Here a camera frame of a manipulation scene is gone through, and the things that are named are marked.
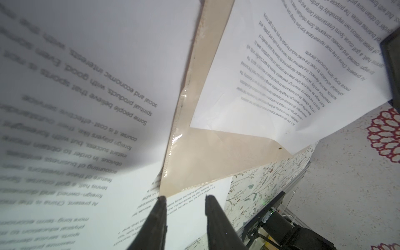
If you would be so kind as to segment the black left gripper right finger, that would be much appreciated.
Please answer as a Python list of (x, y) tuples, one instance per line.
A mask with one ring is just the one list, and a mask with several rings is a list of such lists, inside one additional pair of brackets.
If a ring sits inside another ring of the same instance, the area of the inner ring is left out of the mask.
[(246, 250), (245, 245), (213, 195), (208, 195), (205, 199), (205, 215), (207, 217), (209, 250)]

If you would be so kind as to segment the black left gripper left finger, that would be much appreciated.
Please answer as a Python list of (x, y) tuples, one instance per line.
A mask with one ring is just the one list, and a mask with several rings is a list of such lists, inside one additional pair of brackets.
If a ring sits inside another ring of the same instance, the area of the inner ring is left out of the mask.
[(167, 199), (160, 196), (128, 250), (163, 250), (166, 234)]

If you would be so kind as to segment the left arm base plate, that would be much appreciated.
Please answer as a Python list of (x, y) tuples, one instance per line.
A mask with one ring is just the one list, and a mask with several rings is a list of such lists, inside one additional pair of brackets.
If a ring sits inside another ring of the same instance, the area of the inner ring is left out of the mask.
[(278, 250), (335, 250), (332, 242), (279, 213), (285, 195), (280, 192), (244, 226), (240, 238), (243, 242), (248, 240), (246, 247), (261, 238)]

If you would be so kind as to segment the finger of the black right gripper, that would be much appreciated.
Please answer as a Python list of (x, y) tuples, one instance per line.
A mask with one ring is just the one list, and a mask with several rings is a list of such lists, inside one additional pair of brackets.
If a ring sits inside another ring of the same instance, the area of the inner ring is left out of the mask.
[(400, 112), (400, 28), (386, 37), (380, 47), (391, 87), (391, 104)]

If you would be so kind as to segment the beige paper folder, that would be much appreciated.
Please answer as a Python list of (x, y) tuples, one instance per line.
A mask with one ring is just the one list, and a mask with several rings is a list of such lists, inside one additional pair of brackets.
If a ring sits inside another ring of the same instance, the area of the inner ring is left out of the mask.
[(233, 4), (204, 2), (162, 170), (163, 196), (291, 158), (271, 139), (190, 126)]

